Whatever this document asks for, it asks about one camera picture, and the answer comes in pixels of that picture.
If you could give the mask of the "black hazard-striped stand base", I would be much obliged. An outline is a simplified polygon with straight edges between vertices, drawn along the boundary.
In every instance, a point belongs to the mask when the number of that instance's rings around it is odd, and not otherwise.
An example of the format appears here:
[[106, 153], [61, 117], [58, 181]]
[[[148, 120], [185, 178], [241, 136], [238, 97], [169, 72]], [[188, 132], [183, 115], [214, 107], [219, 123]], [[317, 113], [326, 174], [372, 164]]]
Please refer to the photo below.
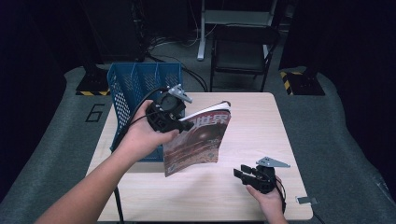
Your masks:
[[107, 83], [107, 70], [93, 66], [85, 66], [85, 75], [76, 88], [76, 95], [106, 96], [110, 94]]
[[308, 77], [300, 72], [287, 71], [282, 71], [280, 75], [288, 95], [320, 96], [325, 94], [316, 77]]

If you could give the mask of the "blue plastic file rack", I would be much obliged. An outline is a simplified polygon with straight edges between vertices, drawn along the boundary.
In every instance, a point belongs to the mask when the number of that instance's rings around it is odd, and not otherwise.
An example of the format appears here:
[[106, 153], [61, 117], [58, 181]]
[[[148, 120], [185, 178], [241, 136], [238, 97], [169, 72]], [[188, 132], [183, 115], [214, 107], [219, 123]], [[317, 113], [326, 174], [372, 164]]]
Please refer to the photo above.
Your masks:
[[113, 63], [107, 72], [118, 127], [110, 147], [116, 149], [121, 129], [129, 122], [135, 108], [146, 100], [156, 100], [159, 88], [182, 84], [180, 63]]

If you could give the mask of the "black table leg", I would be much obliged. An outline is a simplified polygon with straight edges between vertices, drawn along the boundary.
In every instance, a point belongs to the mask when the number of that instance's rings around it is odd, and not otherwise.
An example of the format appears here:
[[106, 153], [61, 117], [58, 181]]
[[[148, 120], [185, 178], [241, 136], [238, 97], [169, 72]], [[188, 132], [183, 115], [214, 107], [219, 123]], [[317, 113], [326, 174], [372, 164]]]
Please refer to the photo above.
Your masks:
[[114, 196], [115, 196], [117, 211], [118, 211], [119, 219], [120, 219], [119, 224], [124, 224], [124, 217], [123, 217], [121, 201], [120, 201], [120, 191], [119, 191], [118, 187], [116, 187], [114, 189]]

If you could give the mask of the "person's left hand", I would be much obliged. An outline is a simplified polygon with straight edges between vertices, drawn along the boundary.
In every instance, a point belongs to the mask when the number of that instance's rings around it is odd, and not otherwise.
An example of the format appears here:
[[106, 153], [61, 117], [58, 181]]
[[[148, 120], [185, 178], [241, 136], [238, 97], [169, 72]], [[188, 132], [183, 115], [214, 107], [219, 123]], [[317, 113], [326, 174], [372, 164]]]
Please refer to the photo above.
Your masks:
[[170, 142], [179, 134], [178, 130], [159, 133], [151, 128], [146, 118], [146, 109], [151, 103], [151, 100], [146, 100], [139, 107], [127, 134], [116, 149], [116, 153], [124, 159], [139, 161], [150, 154], [157, 146]]

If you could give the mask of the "person's right hand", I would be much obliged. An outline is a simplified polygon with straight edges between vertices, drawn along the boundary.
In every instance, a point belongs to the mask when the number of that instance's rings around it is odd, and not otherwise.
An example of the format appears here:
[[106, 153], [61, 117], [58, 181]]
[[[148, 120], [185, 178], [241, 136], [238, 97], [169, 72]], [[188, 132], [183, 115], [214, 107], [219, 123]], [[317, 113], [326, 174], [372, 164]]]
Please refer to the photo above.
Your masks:
[[266, 220], [286, 219], [282, 210], [282, 201], [279, 192], [273, 191], [262, 194], [250, 185], [246, 185], [247, 192], [258, 202]]

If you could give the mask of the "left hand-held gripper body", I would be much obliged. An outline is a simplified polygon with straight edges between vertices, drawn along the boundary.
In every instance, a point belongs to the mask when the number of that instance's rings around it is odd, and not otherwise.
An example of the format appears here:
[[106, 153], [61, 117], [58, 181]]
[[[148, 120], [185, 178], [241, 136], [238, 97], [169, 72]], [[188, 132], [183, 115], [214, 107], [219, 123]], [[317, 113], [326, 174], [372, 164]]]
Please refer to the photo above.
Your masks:
[[178, 130], [179, 123], [183, 120], [185, 103], [191, 103], [192, 99], [184, 92], [180, 84], [168, 87], [147, 108], [146, 115], [148, 124], [154, 131], [167, 133]]

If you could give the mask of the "grey tag on table edge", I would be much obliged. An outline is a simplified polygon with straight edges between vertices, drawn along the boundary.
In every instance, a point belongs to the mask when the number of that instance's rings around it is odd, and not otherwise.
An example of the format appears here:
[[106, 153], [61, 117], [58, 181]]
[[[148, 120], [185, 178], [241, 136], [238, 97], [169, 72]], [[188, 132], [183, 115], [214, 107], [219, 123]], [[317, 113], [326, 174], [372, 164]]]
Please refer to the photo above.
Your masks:
[[315, 197], [296, 197], [296, 202], [298, 204], [305, 204], [305, 203], [310, 203], [312, 204], [318, 204], [318, 200]]

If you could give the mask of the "red-brown cover magazine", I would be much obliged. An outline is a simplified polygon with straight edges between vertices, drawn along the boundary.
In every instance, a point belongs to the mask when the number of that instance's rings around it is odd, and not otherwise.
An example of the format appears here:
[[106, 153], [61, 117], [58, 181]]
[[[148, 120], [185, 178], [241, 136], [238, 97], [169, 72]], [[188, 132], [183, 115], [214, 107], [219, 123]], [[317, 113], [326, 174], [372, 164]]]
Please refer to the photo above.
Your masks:
[[198, 163], [217, 162], [231, 117], [231, 103], [222, 101], [181, 119], [192, 127], [163, 145], [164, 175], [173, 175]]

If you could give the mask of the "black folding chair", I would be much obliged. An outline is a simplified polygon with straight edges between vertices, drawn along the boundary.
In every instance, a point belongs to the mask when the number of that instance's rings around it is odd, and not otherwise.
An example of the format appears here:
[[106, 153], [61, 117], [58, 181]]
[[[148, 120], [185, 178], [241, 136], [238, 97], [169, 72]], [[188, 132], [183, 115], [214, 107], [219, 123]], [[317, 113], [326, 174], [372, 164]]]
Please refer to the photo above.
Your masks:
[[215, 28], [212, 36], [209, 90], [216, 73], [262, 76], [263, 91], [279, 31], [268, 25], [229, 23]]

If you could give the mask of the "white metal desk frame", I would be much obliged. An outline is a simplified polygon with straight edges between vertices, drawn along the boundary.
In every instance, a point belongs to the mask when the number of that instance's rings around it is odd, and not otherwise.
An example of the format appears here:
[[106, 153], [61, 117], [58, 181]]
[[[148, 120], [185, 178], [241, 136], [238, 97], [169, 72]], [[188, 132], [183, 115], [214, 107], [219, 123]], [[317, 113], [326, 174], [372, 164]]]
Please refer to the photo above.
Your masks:
[[224, 9], [206, 9], [205, 0], [201, 0], [201, 30], [200, 42], [197, 52], [197, 60], [202, 61], [205, 58], [205, 42], [207, 24], [228, 24], [242, 23], [249, 25], [270, 25], [275, 16], [277, 0], [270, 0], [271, 7], [269, 11], [239, 11]]

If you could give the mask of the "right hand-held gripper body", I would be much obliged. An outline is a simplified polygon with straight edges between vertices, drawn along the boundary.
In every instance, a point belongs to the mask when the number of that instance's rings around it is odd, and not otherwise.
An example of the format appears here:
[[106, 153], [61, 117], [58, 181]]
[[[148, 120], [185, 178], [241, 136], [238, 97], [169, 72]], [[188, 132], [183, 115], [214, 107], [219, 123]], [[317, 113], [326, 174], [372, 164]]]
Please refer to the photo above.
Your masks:
[[256, 161], [256, 164], [256, 174], [249, 174], [247, 183], [263, 194], [271, 192], [276, 187], [276, 167], [290, 168], [289, 164], [269, 157]]

